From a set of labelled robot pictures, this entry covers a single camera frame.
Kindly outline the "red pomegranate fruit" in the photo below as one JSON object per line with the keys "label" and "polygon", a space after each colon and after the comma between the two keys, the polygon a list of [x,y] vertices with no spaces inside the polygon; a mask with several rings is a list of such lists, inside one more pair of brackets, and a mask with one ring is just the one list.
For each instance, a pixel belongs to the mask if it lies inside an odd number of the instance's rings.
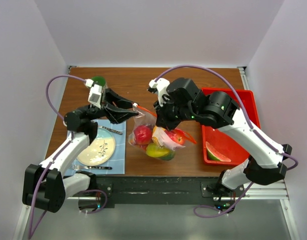
{"label": "red pomegranate fruit", "polygon": [[148,125],[139,125],[133,130],[136,145],[147,145],[152,139],[152,129]]}

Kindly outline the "clear zip top bag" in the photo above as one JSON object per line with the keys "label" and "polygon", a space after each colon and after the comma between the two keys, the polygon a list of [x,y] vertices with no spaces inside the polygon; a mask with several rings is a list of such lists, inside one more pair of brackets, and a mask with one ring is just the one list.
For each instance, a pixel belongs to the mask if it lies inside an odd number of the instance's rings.
{"label": "clear zip top bag", "polygon": [[156,126],[157,115],[146,108],[134,103],[132,110],[138,115],[133,117],[134,126],[128,143],[148,157],[170,161],[176,156],[176,151],[197,143],[188,132],[179,128],[166,130]]}

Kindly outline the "orange peach fruit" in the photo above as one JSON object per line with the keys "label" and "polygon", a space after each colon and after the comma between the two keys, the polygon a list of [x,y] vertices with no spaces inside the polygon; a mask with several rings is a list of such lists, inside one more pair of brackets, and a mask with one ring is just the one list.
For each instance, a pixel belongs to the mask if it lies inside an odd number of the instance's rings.
{"label": "orange peach fruit", "polygon": [[158,146],[164,145],[165,136],[166,136],[165,131],[166,130],[162,127],[155,126],[153,128],[151,139],[156,145],[158,145]]}

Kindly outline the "yellow star fruit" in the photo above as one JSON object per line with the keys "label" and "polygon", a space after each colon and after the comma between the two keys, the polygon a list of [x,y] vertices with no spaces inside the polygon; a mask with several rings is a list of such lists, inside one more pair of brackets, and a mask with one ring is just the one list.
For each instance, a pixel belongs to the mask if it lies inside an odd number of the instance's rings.
{"label": "yellow star fruit", "polygon": [[152,158],[161,158],[170,153],[170,150],[164,146],[156,145],[155,143],[150,143],[146,147],[146,154]]}

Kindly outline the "red apple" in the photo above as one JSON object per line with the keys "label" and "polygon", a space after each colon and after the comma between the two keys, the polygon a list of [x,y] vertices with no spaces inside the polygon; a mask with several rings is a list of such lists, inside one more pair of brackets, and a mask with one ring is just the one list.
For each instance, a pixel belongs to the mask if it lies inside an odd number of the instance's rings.
{"label": "red apple", "polygon": [[185,147],[185,139],[174,131],[167,131],[166,145],[170,149],[180,149]]}

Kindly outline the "yellow green mango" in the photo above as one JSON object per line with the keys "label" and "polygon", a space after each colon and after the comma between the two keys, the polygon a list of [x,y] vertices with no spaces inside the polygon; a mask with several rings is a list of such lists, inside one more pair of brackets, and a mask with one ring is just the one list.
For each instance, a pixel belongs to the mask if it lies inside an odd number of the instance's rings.
{"label": "yellow green mango", "polygon": [[175,157],[175,155],[176,155],[175,151],[170,151],[167,155],[164,155],[160,157],[159,159],[163,161],[170,161]]}

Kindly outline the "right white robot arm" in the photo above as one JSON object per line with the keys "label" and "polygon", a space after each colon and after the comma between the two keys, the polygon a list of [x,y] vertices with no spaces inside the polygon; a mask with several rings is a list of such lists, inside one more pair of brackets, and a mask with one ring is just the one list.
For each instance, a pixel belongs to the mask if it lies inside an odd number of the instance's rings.
{"label": "right white robot arm", "polygon": [[153,79],[148,91],[158,97],[153,105],[158,127],[170,131],[181,122],[196,121],[229,136],[249,153],[243,163],[221,173],[214,187],[219,195],[226,197],[248,182],[267,186],[285,178],[288,168],[283,160],[292,148],[270,139],[249,120],[243,105],[224,91],[206,95],[192,79],[183,77],[173,82]]}

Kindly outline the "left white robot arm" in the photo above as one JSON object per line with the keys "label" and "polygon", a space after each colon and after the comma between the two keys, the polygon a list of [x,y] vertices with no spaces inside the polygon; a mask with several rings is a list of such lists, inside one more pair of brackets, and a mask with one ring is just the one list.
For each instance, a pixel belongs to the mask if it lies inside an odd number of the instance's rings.
{"label": "left white robot arm", "polygon": [[70,111],[64,116],[68,137],[63,144],[40,164],[30,164],[24,173],[22,203],[31,208],[56,213],[65,199],[79,193],[92,196],[98,190],[96,175],[79,170],[64,177],[69,166],[96,139],[100,118],[112,124],[121,124],[138,115],[134,102],[112,89],[90,91],[88,105]]}

